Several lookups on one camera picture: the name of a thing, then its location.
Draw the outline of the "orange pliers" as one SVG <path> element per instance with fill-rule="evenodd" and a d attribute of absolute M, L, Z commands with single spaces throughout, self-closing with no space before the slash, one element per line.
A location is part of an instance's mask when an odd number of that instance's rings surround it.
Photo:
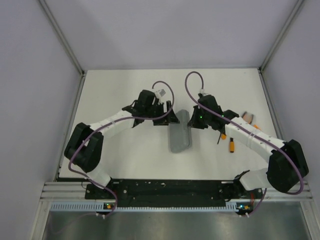
<path fill-rule="evenodd" d="M 255 119 L 255 115 L 250 113 L 250 112 L 247 112 L 245 111 L 243 114 L 242 114 L 242 118 L 244 121 L 246 121 L 248 124 L 252 125 L 253 122 L 254 122 L 254 119 Z"/>

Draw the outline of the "orange black screwdriver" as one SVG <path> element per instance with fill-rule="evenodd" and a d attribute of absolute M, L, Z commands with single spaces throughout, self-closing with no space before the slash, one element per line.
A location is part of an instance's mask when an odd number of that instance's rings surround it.
<path fill-rule="evenodd" d="M 231 137 L 229 139 L 229 152 L 234 153 L 235 152 L 235 142 L 234 139 Z"/>
<path fill-rule="evenodd" d="M 218 138 L 218 141 L 217 141 L 217 144 L 220 143 L 220 140 L 225 140 L 226 138 L 227 138 L 227 136 L 226 136 L 225 134 L 220 133 L 219 138 Z"/>

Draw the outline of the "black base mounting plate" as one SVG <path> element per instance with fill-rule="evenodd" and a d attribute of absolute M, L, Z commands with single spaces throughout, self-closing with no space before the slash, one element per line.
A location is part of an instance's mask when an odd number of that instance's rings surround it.
<path fill-rule="evenodd" d="M 107 189 L 86 187 L 87 200 L 117 199 L 119 207 L 224 207 L 231 200 L 260 199 L 261 189 L 245 190 L 234 180 L 116 179 Z"/>

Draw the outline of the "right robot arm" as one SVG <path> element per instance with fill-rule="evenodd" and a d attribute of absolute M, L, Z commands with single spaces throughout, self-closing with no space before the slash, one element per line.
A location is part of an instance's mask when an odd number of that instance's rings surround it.
<path fill-rule="evenodd" d="M 254 189 L 274 188 L 288 195 L 298 195 L 304 189 L 303 178 L 309 168 L 301 144 L 292 139 L 285 141 L 272 137 L 246 122 L 232 110 L 222 111 L 216 98 L 200 93 L 194 99 L 194 111 L 189 126 L 195 129 L 212 128 L 258 154 L 267 167 L 246 170 L 237 177 L 233 192 L 245 198 Z"/>

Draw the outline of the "grey plastic tool case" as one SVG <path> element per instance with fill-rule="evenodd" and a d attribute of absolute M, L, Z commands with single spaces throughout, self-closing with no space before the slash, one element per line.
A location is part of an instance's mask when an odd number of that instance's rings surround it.
<path fill-rule="evenodd" d="M 182 153 L 192 147 L 192 132 L 188 126 L 190 114 L 182 109 L 176 113 L 179 123 L 170 123 L 168 128 L 168 146 L 174 153 Z"/>

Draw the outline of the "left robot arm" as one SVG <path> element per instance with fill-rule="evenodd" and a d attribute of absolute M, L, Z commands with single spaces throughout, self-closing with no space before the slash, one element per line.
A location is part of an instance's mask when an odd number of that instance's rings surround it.
<path fill-rule="evenodd" d="M 178 124 L 180 121 L 173 110 L 175 97 L 164 103 L 161 101 L 164 94 L 163 89 L 156 92 L 144 89 L 138 99 L 115 115 L 96 123 L 78 123 L 64 150 L 69 170 L 96 185 L 96 192 L 102 198 L 109 198 L 114 191 L 109 183 L 112 177 L 100 164 L 104 140 L 133 129 L 144 121 L 151 121 L 154 126 Z"/>

